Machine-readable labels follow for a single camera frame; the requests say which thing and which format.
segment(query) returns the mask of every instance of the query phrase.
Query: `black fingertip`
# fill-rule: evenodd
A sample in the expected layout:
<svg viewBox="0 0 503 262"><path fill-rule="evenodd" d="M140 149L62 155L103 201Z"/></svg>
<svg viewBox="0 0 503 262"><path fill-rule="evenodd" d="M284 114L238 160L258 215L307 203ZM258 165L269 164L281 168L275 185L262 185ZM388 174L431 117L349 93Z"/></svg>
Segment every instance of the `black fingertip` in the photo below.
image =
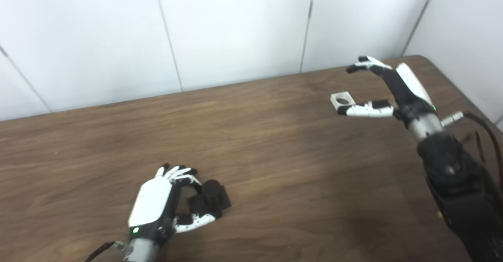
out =
<svg viewBox="0 0 503 262"><path fill-rule="evenodd" d="M349 67L346 68L346 72L347 73L353 73L353 72L358 71L358 70L360 70L360 67L357 67L355 65L352 65L352 66L349 66Z"/></svg>
<svg viewBox="0 0 503 262"><path fill-rule="evenodd" d="M349 108L351 108L350 105L339 106L339 108L337 108L337 113L339 115L347 115L347 110L349 110Z"/></svg>

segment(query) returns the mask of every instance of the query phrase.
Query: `robotic arm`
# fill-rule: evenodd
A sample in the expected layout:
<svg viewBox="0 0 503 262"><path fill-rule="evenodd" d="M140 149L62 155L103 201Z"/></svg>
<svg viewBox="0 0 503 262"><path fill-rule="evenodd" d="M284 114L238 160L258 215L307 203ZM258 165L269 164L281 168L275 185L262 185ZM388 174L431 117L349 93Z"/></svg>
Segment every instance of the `robotic arm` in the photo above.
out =
<svg viewBox="0 0 503 262"><path fill-rule="evenodd" d="M417 153L423 160L426 182L448 227L461 239L473 262L501 262L503 257L503 201L484 165L474 160L445 126L462 117L470 117L488 126L482 119L458 112L443 121L437 116L426 90L413 71L401 63L393 69L371 57L359 57L359 63L347 67L348 73L370 70L381 77L395 97L395 103L369 101L357 104L348 92L330 99L338 114L357 117L391 117L404 122L417 141ZM338 102L344 99L347 104ZM501 169L501 152L496 138Z"/></svg>
<svg viewBox="0 0 503 262"><path fill-rule="evenodd" d="M197 170L169 164L160 167L154 178L142 185L129 216L129 244L107 242L92 253L91 261L109 247L125 252L124 262L153 262L160 247L174 234L207 225L222 217L230 207L225 188L216 180L201 184L195 178ZM182 188L190 186L197 192L188 199L191 214L176 215Z"/></svg>

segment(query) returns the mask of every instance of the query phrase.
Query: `white wall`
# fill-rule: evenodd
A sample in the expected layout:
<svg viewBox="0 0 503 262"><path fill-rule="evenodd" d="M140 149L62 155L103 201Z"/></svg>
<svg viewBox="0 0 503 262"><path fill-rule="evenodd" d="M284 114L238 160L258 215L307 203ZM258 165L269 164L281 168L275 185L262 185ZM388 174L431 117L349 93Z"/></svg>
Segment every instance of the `white wall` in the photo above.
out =
<svg viewBox="0 0 503 262"><path fill-rule="evenodd" d="M0 0L0 19L53 111L181 91L157 0Z"/></svg>
<svg viewBox="0 0 503 262"><path fill-rule="evenodd" d="M429 58L493 122L503 115L502 8L503 0L431 0L406 50Z"/></svg>
<svg viewBox="0 0 503 262"><path fill-rule="evenodd" d="M425 0L311 1L0 0L11 76L48 105L0 119L299 73L304 48L303 71L395 57Z"/></svg>
<svg viewBox="0 0 503 262"><path fill-rule="evenodd" d="M161 0L184 90L298 73L310 0Z"/></svg>
<svg viewBox="0 0 503 262"><path fill-rule="evenodd" d="M0 52L0 121L46 113L47 107Z"/></svg>
<svg viewBox="0 0 503 262"><path fill-rule="evenodd" d="M313 0L302 71L399 57L426 0Z"/></svg>

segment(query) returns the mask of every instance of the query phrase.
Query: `brown wood grain surface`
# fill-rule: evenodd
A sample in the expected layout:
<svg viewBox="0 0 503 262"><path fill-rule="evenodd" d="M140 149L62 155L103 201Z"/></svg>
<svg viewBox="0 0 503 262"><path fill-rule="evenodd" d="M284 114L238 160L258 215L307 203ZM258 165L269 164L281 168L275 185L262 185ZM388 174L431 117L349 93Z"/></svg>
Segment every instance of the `brown wood grain surface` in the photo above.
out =
<svg viewBox="0 0 503 262"><path fill-rule="evenodd" d="M479 113L428 60L388 62L401 61L440 116ZM126 240L140 185L169 162L219 180L233 205L176 235L161 261L469 261L437 217L412 136L392 118L337 115L329 96L343 91L391 98L373 74L336 68L1 122L0 260L80 262ZM452 126L474 129L494 172L483 130Z"/></svg>

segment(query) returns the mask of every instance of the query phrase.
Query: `metal connector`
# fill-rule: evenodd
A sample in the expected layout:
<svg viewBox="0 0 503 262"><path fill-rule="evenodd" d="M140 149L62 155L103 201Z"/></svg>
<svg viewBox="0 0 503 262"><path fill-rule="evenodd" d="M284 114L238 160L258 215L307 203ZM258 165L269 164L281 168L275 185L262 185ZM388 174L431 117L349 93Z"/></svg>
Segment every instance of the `metal connector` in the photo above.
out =
<svg viewBox="0 0 503 262"><path fill-rule="evenodd" d="M463 114L463 112L459 111L459 112L456 112L452 115L450 115L449 117L446 117L444 119L442 119L442 126L446 127L460 119L463 119L465 115Z"/></svg>

